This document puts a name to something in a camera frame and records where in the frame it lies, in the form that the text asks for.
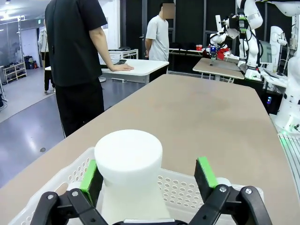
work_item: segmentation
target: black curtain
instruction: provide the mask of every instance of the black curtain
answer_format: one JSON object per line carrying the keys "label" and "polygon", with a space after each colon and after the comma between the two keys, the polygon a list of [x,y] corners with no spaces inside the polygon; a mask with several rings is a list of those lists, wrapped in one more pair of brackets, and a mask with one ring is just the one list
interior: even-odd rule
{"label": "black curtain", "polygon": [[203,9],[203,0],[176,0],[176,42],[203,42]]}

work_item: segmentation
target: white foam cylinder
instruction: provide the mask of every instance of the white foam cylinder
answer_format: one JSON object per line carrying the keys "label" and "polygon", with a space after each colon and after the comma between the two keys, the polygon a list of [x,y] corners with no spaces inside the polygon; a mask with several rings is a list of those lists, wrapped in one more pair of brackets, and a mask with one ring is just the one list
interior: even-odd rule
{"label": "white foam cylinder", "polygon": [[160,141],[139,130],[116,131],[96,144],[95,159],[105,184],[101,215],[108,224],[170,217],[157,185],[162,155]]}

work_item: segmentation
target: red object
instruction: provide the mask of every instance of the red object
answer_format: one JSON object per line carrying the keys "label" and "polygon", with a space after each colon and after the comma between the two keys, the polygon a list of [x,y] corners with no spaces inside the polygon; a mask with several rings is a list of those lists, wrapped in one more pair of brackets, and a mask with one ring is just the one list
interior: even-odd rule
{"label": "red object", "polygon": [[196,45],[196,50],[201,51],[202,50],[202,45]]}
{"label": "red object", "polygon": [[217,57],[221,60],[224,60],[224,53],[228,52],[229,48],[221,48],[218,52],[217,52]]}

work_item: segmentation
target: beige tabletop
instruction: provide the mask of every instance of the beige tabletop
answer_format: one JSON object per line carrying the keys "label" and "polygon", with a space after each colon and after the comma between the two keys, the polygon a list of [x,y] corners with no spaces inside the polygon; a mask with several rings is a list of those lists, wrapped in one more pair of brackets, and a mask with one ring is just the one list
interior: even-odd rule
{"label": "beige tabletop", "polygon": [[[196,71],[199,73],[232,77],[235,79],[242,79],[242,80],[244,79],[244,76],[240,71],[234,71],[234,70],[230,70],[230,69],[210,66],[210,62],[211,62],[211,59],[201,58],[199,60],[199,62],[195,65],[195,67],[193,68],[193,71]],[[218,64],[221,64],[221,66],[224,66],[226,68],[228,68],[228,67],[236,67],[237,68],[236,64],[233,62],[226,62],[226,61],[222,61],[222,60],[218,60],[217,62],[218,62]]]}
{"label": "beige tabletop", "polygon": [[121,129],[155,135],[168,170],[193,175],[196,158],[206,156],[216,176],[262,188],[273,225],[299,224],[292,174],[254,89],[178,75],[154,80],[18,174],[0,190],[0,224],[6,225],[61,168]]}

